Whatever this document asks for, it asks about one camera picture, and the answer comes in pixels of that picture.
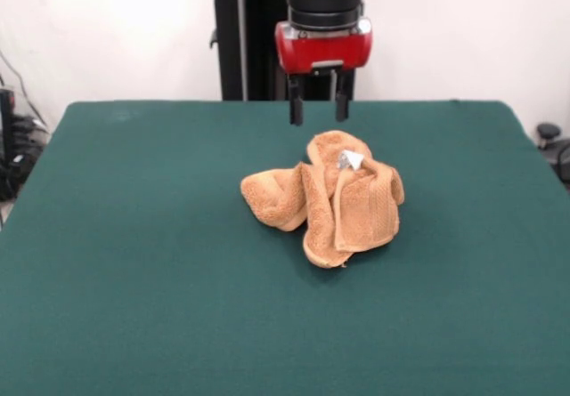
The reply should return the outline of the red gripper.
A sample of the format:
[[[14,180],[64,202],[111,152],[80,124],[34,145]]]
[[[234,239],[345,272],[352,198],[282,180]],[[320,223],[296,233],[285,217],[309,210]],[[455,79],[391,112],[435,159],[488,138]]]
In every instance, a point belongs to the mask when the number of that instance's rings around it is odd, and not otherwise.
[[[358,69],[371,54],[372,25],[359,21],[350,29],[340,31],[304,31],[287,21],[275,28],[279,63],[288,74],[289,122],[303,124],[303,80],[299,75],[318,69]],[[336,120],[349,117],[353,95],[353,71],[338,71],[336,85]]]

